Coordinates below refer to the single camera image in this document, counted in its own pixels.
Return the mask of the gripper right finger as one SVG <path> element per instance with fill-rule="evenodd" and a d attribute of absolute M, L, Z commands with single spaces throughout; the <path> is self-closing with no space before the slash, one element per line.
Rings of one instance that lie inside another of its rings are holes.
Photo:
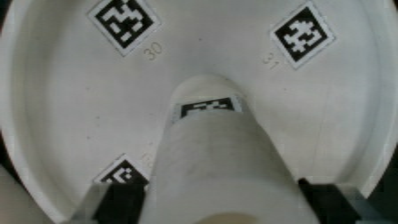
<path fill-rule="evenodd" d="M 385 217 L 350 185 L 311 183 L 306 178 L 297 184 L 320 224 L 385 224 Z"/>

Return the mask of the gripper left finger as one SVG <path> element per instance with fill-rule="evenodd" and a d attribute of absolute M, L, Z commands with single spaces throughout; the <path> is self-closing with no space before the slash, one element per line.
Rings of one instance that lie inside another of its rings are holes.
<path fill-rule="evenodd" d="M 67 224 L 138 224 L 146 183 L 96 183 Z"/>

